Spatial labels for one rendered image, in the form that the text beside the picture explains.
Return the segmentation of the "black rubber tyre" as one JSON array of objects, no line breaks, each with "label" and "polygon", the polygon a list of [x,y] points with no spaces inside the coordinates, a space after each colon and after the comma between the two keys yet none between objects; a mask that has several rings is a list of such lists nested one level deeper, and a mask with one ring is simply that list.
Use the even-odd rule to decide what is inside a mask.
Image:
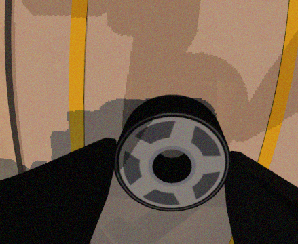
[{"label": "black rubber tyre", "polygon": [[[184,152],[165,157],[166,150]],[[231,168],[229,146],[211,110],[182,95],[142,103],[128,117],[113,155],[124,192],[157,211],[186,211],[213,198]]]}]

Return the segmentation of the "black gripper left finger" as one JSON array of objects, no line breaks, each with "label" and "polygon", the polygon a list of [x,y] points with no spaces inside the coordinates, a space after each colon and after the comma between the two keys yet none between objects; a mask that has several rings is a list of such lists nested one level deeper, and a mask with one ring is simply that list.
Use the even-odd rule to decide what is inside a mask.
[{"label": "black gripper left finger", "polygon": [[0,244],[89,244],[113,178],[115,138],[0,180]]}]

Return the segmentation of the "yellow tape outline on table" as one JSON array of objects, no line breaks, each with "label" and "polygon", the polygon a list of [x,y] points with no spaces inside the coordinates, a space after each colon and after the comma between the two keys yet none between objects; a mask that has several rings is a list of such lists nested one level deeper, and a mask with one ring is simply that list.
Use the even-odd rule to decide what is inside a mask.
[{"label": "yellow tape outline on table", "polygon": [[[71,152],[84,147],[84,56],[88,0],[72,0],[69,55],[69,125]],[[288,101],[298,50],[298,0],[289,0],[284,49],[276,93],[257,163],[269,169]]]}]

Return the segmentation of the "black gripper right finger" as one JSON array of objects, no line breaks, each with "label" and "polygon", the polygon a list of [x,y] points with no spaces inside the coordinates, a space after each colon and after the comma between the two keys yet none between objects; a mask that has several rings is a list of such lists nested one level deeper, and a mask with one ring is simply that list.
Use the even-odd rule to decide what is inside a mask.
[{"label": "black gripper right finger", "polygon": [[298,244],[298,187],[230,151],[225,203],[234,244]]}]

